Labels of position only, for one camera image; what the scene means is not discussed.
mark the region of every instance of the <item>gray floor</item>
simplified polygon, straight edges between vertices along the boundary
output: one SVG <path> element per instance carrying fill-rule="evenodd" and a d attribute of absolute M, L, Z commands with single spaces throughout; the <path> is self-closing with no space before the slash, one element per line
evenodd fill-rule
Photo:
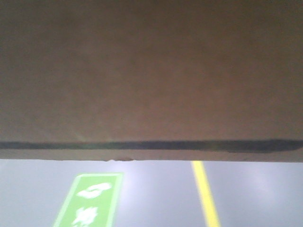
<path fill-rule="evenodd" d="M 222 227 L 303 226 L 303 164 L 205 162 Z M 52 226 L 74 177 L 124 172 L 115 227 L 203 227 L 188 161 L 0 160 L 6 227 Z"/>

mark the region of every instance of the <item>yellow line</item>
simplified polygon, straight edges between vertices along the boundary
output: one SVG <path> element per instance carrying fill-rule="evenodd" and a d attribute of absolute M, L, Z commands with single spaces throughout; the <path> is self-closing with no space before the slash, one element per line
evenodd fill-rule
<path fill-rule="evenodd" d="M 202 210 L 207 227 L 220 227 L 220 221 L 214 204 L 212 192 L 208 183 L 204 165 L 201 161 L 192 161 L 196 184 L 200 194 Z"/>

